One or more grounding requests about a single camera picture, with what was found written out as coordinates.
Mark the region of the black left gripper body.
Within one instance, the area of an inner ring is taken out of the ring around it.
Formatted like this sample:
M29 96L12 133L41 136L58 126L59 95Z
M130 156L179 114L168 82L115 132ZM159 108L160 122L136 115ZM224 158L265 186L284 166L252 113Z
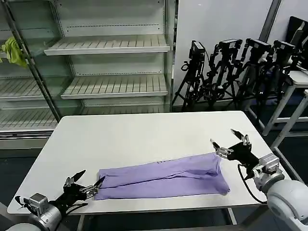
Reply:
M77 201L86 201L93 197L91 190L76 183L64 186L63 190L64 192L56 200L49 201L49 204L55 206L60 212L67 212Z

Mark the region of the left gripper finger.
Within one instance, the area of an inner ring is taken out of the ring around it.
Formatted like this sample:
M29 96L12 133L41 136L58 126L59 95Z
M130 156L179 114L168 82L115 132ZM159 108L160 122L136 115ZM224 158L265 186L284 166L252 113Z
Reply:
M80 192L86 196L94 196L98 193L103 181L105 180L105 176L101 177L94 185L90 185L80 190Z
M77 182L82 176L83 174L86 172L86 170L83 170L81 172L76 173L75 175L73 175L72 177L68 177L64 183L65 187L69 187L71 186L73 183Z

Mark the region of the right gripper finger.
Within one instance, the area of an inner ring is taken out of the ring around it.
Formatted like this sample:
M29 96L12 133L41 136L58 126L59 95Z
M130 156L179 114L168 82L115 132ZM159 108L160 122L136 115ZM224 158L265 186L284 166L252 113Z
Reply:
M212 143L217 156L228 157L228 155L230 155L233 152L232 149L227 149L219 146L213 139L210 139L210 142Z
M231 129L231 132L242 141L243 145L250 145L250 140L248 135L243 135L241 132Z

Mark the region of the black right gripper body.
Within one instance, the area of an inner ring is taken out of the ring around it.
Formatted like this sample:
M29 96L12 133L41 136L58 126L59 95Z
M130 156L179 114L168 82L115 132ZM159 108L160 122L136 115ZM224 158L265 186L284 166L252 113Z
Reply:
M229 149L232 152L227 155L228 160L239 161L245 168L254 168L259 164L259 159L251 152L251 145L240 142Z

